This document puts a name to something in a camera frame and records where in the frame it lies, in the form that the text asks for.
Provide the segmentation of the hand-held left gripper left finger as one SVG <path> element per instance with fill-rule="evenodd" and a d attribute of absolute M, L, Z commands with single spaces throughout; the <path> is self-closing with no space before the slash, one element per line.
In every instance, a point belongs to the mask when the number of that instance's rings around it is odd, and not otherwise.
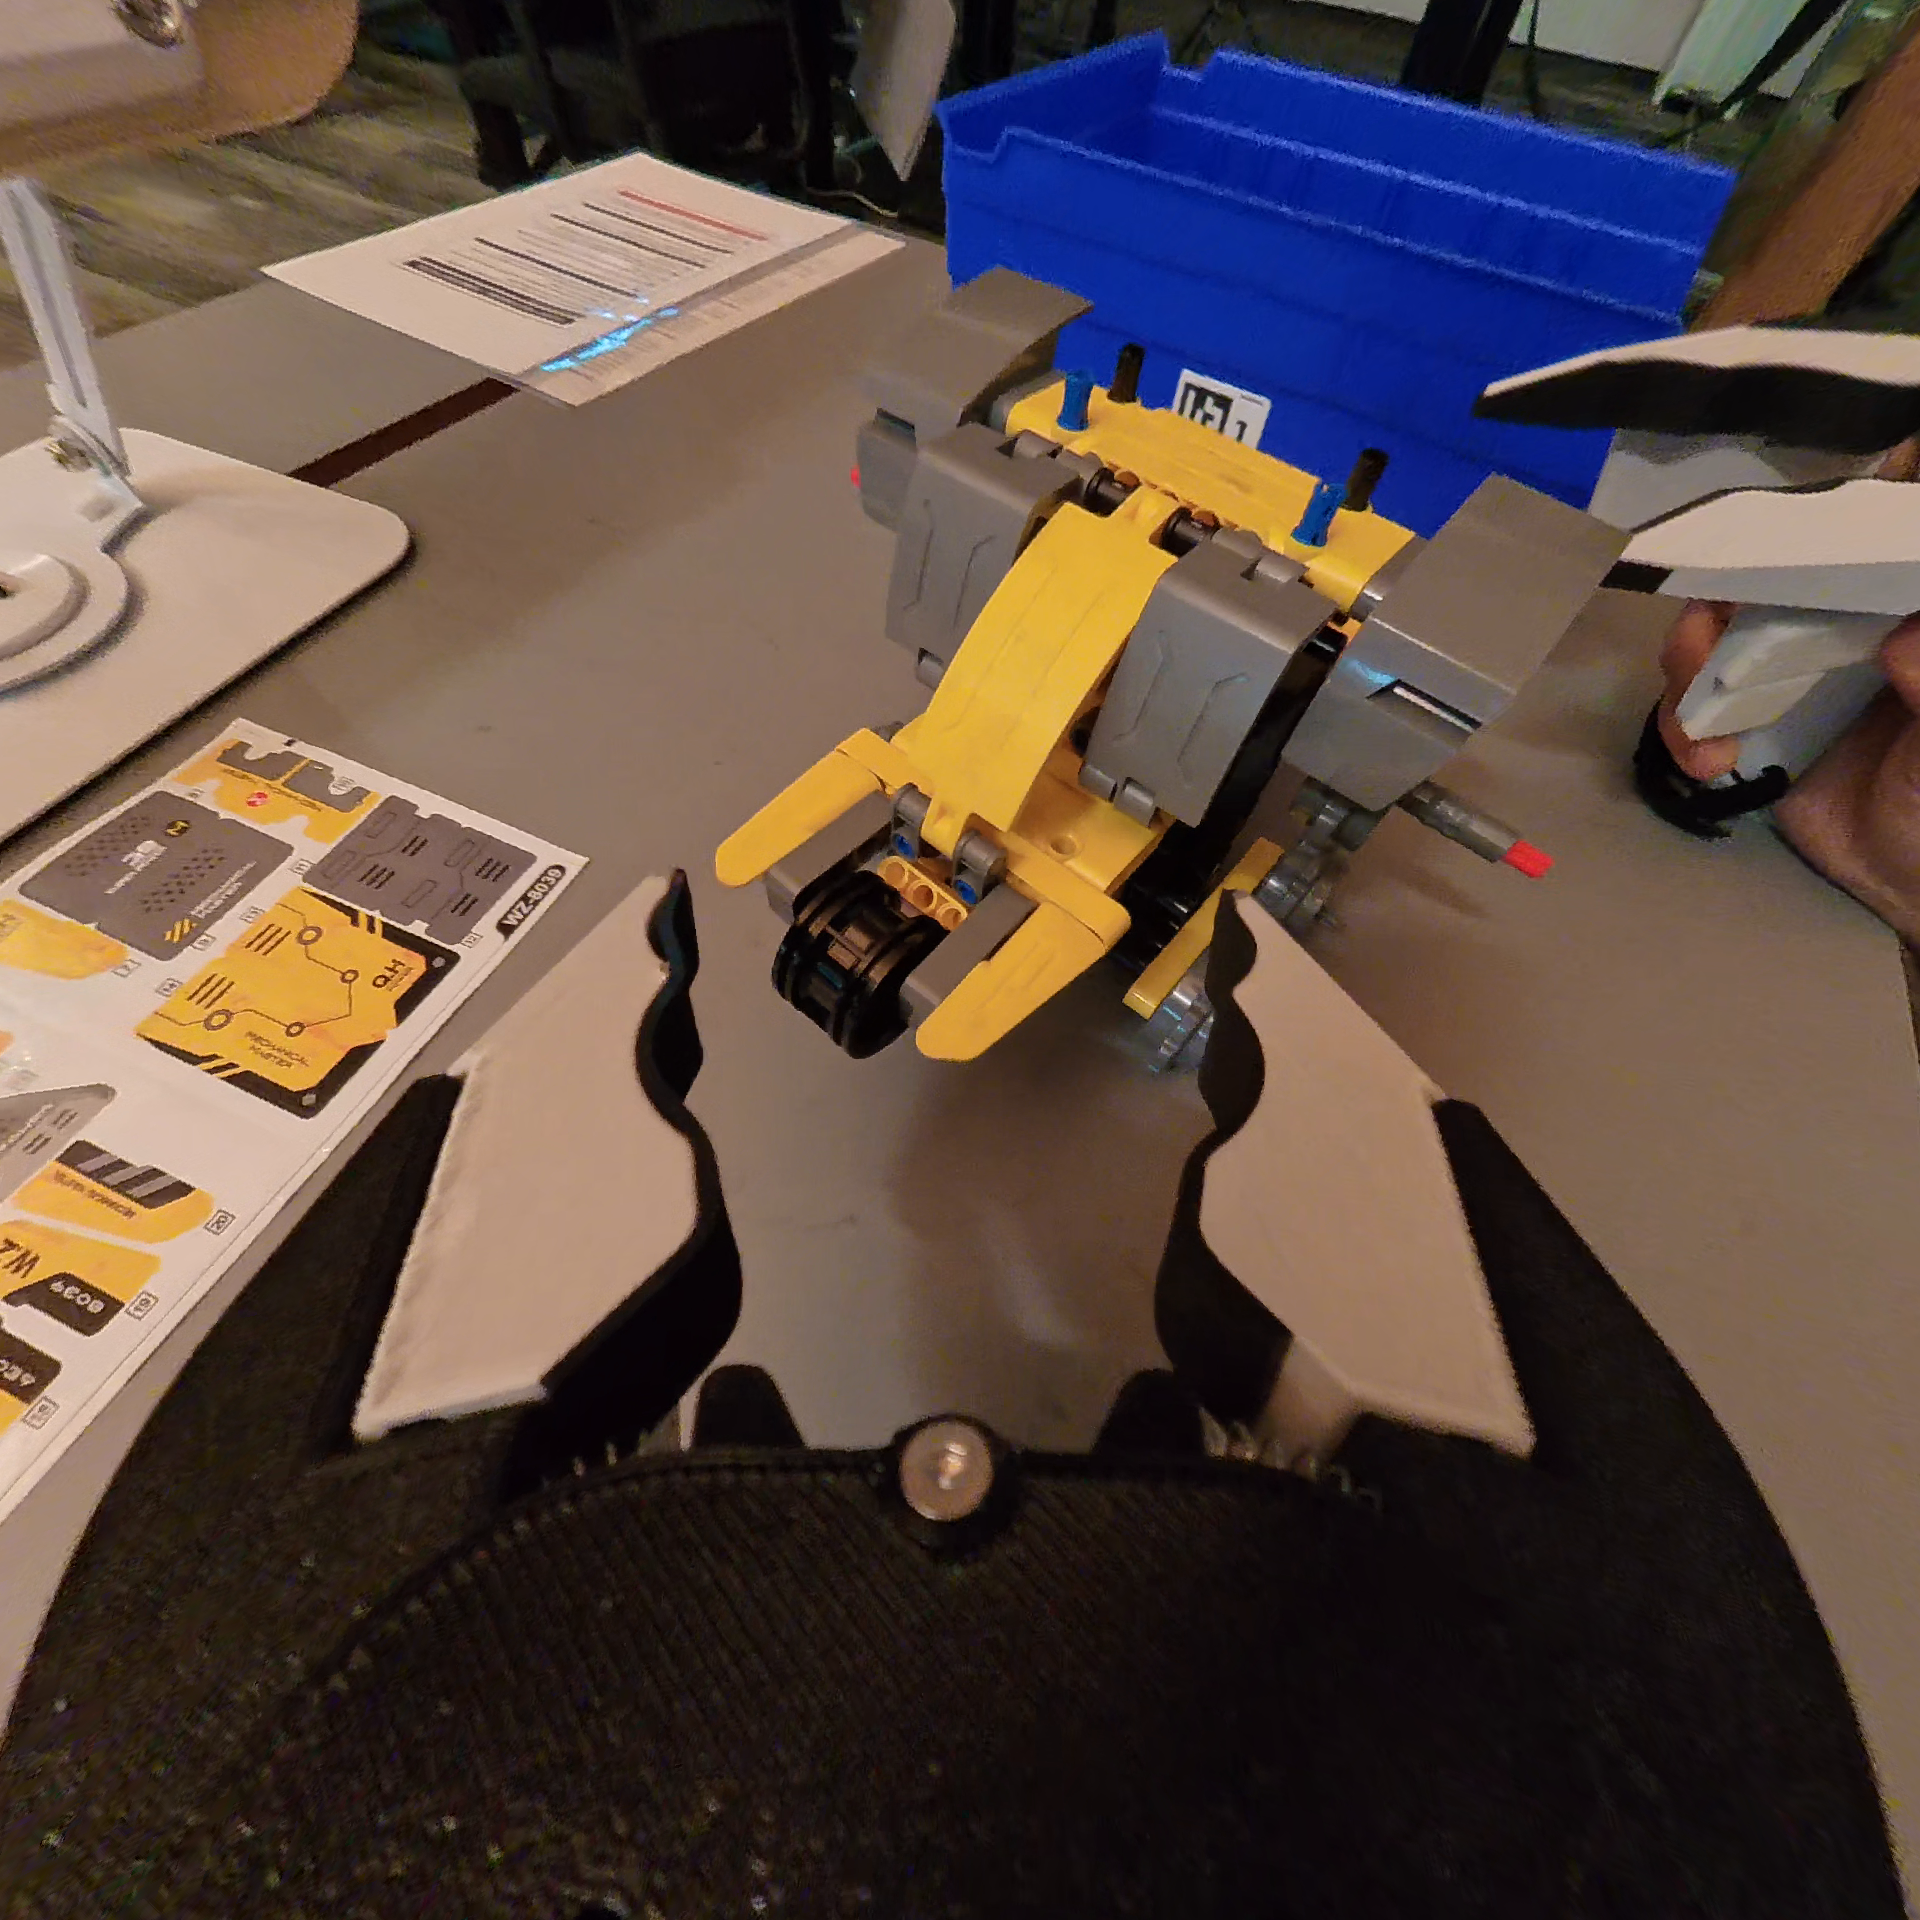
<path fill-rule="evenodd" d="M 698 967 L 686 879 L 651 879 L 454 1065 L 356 1442 L 518 1407 L 629 1438 L 718 1356 L 743 1270 L 686 1107 Z"/>

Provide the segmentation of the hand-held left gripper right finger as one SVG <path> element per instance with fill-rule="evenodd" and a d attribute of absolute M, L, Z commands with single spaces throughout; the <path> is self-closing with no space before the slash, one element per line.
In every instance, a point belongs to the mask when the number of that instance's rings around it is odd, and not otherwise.
<path fill-rule="evenodd" d="M 1534 1433 L 1424 1071 L 1261 910 L 1209 954 L 1213 1133 L 1160 1265 L 1164 1356 L 1231 1442 L 1328 1460 L 1363 1416 Z"/>

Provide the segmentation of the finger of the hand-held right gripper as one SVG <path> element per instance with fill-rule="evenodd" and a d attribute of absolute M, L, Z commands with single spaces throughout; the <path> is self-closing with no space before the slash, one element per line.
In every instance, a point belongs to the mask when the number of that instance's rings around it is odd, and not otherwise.
<path fill-rule="evenodd" d="M 1479 420 L 1885 453 L 1919 433 L 1912 334 L 1745 324 L 1576 355 L 1489 385 Z"/>
<path fill-rule="evenodd" d="M 1604 584 L 1822 613 L 1917 608 L 1917 441 L 1866 454 L 1760 438 L 1617 438 L 1593 515 L 1626 531 Z"/>

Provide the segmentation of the yellow grey toy brick vehicle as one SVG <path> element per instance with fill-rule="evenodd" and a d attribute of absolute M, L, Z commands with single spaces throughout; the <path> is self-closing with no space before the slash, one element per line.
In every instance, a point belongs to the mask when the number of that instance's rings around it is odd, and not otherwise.
<path fill-rule="evenodd" d="M 992 268 L 876 370 L 858 493 L 929 701 L 716 853 L 782 916 L 780 998 L 857 1061 L 912 1036 L 971 1063 L 1108 958 L 1177 1056 L 1222 899 L 1304 937 L 1397 809 L 1550 865 L 1439 774 L 1626 537 L 1503 477 L 1415 534 L 1375 509 L 1383 453 L 1320 480 L 1148 406 L 1139 347 L 1108 380 L 1059 370 L 1087 310 Z"/>

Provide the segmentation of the person's right hand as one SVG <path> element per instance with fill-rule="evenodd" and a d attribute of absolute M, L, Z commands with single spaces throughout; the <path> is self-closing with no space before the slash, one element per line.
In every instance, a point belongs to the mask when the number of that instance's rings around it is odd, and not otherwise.
<path fill-rule="evenodd" d="M 1693 740 L 1677 724 L 1679 701 L 1737 614 L 1733 603 L 1691 601 L 1661 652 L 1658 734 L 1677 766 L 1701 783 L 1733 772 L 1733 736 Z M 1829 882 L 1859 900 L 1910 949 L 1919 946 L 1919 617 L 1881 648 L 1885 689 L 1846 736 L 1774 807 L 1780 837 Z"/>

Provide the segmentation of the brown wooden panel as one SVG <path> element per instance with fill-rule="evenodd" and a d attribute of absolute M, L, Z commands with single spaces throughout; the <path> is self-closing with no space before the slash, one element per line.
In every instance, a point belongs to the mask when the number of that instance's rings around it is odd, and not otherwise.
<path fill-rule="evenodd" d="M 1806 320 L 1898 218 L 1919 184 L 1919 20 L 1863 85 L 1837 133 L 1749 254 L 1726 270 L 1697 328 Z"/>

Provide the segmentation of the white panel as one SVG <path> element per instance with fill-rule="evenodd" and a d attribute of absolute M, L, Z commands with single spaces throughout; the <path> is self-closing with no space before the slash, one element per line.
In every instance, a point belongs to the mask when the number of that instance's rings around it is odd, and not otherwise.
<path fill-rule="evenodd" d="M 1849 2 L 1701 2 L 1648 103 L 1738 117 L 1764 93 L 1789 94 Z"/>
<path fill-rule="evenodd" d="M 901 181 L 922 153 L 959 34 L 955 2 L 864 2 L 850 90 Z"/>

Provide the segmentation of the yellow grey sticker sheet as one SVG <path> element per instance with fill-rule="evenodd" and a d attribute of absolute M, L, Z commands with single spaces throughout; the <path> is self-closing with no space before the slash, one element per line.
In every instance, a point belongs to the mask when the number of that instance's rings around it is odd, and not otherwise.
<path fill-rule="evenodd" d="M 587 859 L 237 722 L 3 882 L 3 1512 Z"/>

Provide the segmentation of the blue plastic bin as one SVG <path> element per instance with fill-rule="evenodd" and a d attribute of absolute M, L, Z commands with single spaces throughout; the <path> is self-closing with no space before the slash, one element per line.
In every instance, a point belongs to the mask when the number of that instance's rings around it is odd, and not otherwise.
<path fill-rule="evenodd" d="M 1091 301 L 1059 366 L 1342 479 L 1381 448 L 1381 515 L 1433 534 L 1490 474 L 1582 510 L 1600 431 L 1480 420 L 1482 389 L 1668 338 L 1735 173 L 1514 117 L 1141 34 L 949 98 L 949 274 Z"/>

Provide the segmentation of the white printed paper sheet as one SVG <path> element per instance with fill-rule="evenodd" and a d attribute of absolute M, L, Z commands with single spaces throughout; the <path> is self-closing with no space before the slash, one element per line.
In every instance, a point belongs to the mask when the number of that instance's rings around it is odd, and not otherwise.
<path fill-rule="evenodd" d="M 267 274 L 583 406 L 898 244 L 867 223 L 632 154 Z"/>

